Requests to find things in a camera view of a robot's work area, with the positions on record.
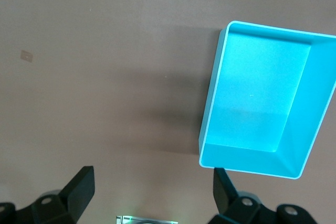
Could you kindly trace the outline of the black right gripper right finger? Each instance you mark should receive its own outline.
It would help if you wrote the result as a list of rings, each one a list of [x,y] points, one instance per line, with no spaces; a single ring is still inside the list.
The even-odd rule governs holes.
[[[237,191],[223,168],[214,168],[213,196],[218,214],[208,224],[318,224],[300,206],[281,204],[271,210],[255,194]]]

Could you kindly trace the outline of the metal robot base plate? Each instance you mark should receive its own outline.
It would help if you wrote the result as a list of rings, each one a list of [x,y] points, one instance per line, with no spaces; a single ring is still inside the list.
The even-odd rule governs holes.
[[[177,221],[157,220],[135,216],[116,216],[115,224],[179,224]]]

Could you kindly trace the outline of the turquoise plastic bin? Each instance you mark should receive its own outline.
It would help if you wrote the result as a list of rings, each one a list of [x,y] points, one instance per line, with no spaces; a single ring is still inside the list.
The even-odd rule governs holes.
[[[301,177],[336,89],[336,35],[232,21],[218,38],[199,164]]]

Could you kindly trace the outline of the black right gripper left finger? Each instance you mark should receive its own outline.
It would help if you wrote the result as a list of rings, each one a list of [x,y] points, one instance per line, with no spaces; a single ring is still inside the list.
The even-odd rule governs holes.
[[[84,166],[63,189],[43,193],[22,209],[0,202],[0,224],[77,224],[94,194],[94,167]]]

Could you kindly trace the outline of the small tan tape patch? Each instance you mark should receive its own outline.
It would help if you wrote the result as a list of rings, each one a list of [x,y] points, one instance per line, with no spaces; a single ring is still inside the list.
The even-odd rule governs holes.
[[[27,51],[25,51],[25,50],[22,50],[21,53],[20,53],[20,58],[21,58],[22,60],[28,61],[28,62],[30,62],[30,63],[32,63],[32,61],[33,61],[33,57],[34,57],[34,56],[33,56],[32,53],[27,52]]]

